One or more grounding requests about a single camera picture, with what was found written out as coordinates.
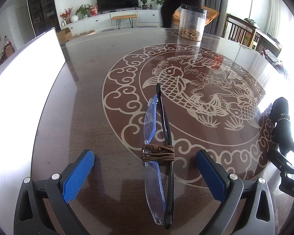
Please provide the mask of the black fuzzy sock bundle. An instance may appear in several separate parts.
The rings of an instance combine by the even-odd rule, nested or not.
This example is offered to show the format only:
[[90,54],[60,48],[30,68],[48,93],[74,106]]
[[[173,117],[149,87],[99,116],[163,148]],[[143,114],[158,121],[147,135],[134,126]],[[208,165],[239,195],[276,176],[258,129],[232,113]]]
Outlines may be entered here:
[[280,97],[274,101],[270,112],[270,119],[275,126],[272,130],[272,135],[279,145],[281,154],[284,156],[292,149],[293,145],[288,111],[287,99]]

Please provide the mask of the white storage box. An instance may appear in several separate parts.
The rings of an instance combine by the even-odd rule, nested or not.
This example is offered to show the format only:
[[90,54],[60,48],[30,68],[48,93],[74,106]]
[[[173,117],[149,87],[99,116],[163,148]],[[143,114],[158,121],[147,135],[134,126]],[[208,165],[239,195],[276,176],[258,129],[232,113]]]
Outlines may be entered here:
[[36,131],[54,82],[65,63],[51,29],[0,66],[0,228],[13,234],[17,197],[31,174]]

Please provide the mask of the cardboard box on floor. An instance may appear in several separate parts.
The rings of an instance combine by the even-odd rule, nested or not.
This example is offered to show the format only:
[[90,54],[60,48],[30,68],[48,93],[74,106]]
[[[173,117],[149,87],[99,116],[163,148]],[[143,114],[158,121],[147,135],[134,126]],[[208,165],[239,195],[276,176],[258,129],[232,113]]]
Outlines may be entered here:
[[57,38],[60,44],[66,43],[72,38],[72,32],[69,28],[64,28],[57,32]]

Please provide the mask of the wooden railing bench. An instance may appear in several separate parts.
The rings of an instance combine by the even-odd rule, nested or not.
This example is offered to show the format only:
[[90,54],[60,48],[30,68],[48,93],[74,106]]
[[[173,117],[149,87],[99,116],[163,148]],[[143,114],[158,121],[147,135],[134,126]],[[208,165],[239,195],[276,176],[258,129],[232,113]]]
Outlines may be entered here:
[[281,45],[249,22],[227,14],[223,38],[240,43],[259,53],[270,50],[276,57],[281,53]]

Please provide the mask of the clear jar black lid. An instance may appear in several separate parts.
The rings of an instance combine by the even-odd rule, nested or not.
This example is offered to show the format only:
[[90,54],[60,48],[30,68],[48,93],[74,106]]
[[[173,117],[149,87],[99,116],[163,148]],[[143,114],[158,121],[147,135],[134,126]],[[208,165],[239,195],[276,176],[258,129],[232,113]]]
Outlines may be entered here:
[[179,36],[191,41],[201,41],[206,18],[207,10],[182,4],[179,21]]

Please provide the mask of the red flowers in vase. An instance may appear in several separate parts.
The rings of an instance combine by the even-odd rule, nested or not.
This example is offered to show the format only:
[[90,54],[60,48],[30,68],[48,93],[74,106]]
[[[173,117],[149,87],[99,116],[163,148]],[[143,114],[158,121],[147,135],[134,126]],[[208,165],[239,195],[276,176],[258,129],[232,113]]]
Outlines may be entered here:
[[72,14],[73,8],[70,7],[69,9],[65,9],[64,12],[60,14],[60,18],[63,20],[64,24],[70,23],[70,17]]

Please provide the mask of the orange lounge chair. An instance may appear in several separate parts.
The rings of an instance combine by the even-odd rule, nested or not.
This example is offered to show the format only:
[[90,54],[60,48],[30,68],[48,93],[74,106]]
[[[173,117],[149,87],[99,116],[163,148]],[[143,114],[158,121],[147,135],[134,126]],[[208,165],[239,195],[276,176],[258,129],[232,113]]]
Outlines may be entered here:
[[[214,9],[211,9],[209,7],[206,7],[206,6],[203,6],[202,8],[207,11],[207,17],[206,17],[205,25],[210,24],[219,15],[219,12],[214,10]],[[181,8],[179,7],[174,12],[174,14],[172,16],[173,25],[179,26],[180,17],[181,17]]]

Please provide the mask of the black display cabinet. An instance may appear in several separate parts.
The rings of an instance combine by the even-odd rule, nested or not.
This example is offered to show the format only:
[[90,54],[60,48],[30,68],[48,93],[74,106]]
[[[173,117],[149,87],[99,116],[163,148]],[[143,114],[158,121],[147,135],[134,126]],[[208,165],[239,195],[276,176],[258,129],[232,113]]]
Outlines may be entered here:
[[27,4],[36,36],[51,28],[60,31],[54,0],[27,0]]

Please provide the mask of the white tv console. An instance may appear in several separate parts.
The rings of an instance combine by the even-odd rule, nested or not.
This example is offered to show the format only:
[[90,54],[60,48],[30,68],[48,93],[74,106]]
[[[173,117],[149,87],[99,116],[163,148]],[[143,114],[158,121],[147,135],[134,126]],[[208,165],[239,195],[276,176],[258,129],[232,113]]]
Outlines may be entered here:
[[160,10],[127,10],[79,19],[76,22],[62,26],[61,30],[69,28],[74,36],[92,30],[101,32],[109,29],[161,26]]

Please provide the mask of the grey curtain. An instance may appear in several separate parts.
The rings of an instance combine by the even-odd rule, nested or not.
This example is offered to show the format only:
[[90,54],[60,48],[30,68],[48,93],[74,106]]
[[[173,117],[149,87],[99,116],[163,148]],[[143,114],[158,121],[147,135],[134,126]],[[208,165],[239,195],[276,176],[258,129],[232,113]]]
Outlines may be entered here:
[[228,0],[205,0],[205,6],[219,12],[219,15],[205,27],[205,32],[221,37],[225,21]]

